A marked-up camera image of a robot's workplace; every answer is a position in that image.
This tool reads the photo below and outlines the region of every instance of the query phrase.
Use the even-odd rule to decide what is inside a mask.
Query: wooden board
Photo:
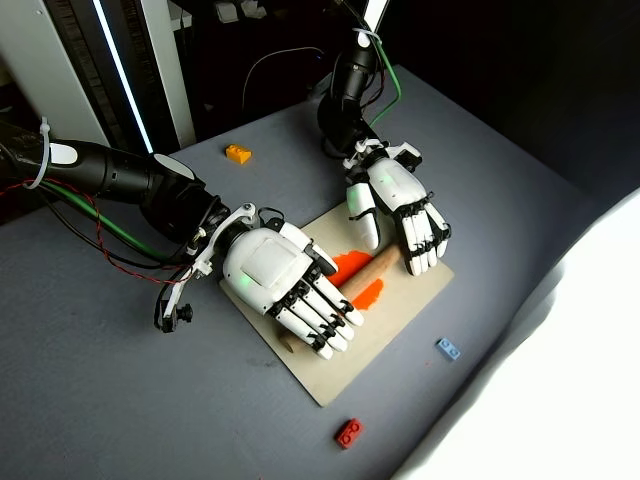
[[[346,204],[341,204],[303,230],[332,257],[351,250],[363,250],[355,230],[350,228],[348,218]],[[381,230],[383,238],[392,238],[388,224],[381,225]],[[384,288],[378,300],[362,312],[365,317],[364,325],[354,327],[356,336],[349,350],[335,352],[328,361],[318,357],[311,349],[295,354],[288,352],[278,341],[281,327],[274,319],[263,317],[248,307],[230,291],[224,281],[220,286],[302,386],[324,407],[353,381],[452,278],[453,272],[442,262],[419,277],[409,275],[402,262],[390,267],[382,276]]]

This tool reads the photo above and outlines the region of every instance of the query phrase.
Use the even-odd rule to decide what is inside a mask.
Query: blue lego brick
[[[460,350],[449,341],[448,338],[442,338],[436,343],[436,347],[440,349],[442,353],[444,353],[451,360],[457,360],[461,355]]]

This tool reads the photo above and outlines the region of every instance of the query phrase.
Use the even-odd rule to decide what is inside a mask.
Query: white fabric
[[[640,478],[638,272],[640,191],[547,275],[393,478]]]

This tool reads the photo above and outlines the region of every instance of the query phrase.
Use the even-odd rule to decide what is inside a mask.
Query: red lego brick
[[[336,442],[342,448],[347,449],[353,445],[356,438],[364,431],[364,425],[357,418],[349,420],[336,435]]]

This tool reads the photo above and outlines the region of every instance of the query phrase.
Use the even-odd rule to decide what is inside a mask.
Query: green cable
[[[400,81],[398,77],[396,77],[396,72],[393,71],[393,67],[391,66],[391,62],[389,62],[389,58],[387,58],[387,54],[384,53],[382,48],[382,42],[378,39],[374,39],[376,42],[376,47],[378,48],[378,52],[380,52],[380,57],[382,57],[382,61],[384,62],[387,70],[389,71],[389,75],[391,75],[391,79],[393,80],[393,84],[396,87],[396,98],[384,109],[375,116],[375,118],[371,121],[371,126],[375,125],[378,120],[380,120],[393,106],[400,101],[402,98],[402,88],[400,88]]]
[[[62,188],[59,185],[56,185],[54,183],[50,183],[50,182],[42,182],[42,183],[47,185],[49,188],[55,190],[56,192],[58,192],[60,195],[64,196],[66,199],[68,199],[74,205],[77,205],[78,207],[80,207],[82,210],[84,210],[86,213],[91,215],[93,218],[96,218],[96,219],[98,218],[98,214],[97,214],[96,210],[91,205],[89,205],[87,202],[85,202],[82,198],[77,196],[76,194],[74,194],[74,193],[70,192],[69,190],[67,190],[66,188]],[[109,230],[114,235],[116,235],[116,236],[120,237],[121,239],[125,240],[126,242],[132,244],[133,246],[135,246],[136,248],[142,250],[143,252],[151,255],[155,259],[160,260],[160,261],[167,259],[166,255],[163,255],[162,253],[159,253],[158,251],[156,251],[152,247],[148,246],[147,244],[145,244],[145,243],[141,242],[140,240],[137,240],[136,238],[132,237],[126,231],[124,231],[122,228],[117,226],[115,223],[113,223],[111,220],[109,220],[107,217],[105,217],[102,214],[100,214],[100,222],[102,222],[107,228],[109,228]]]

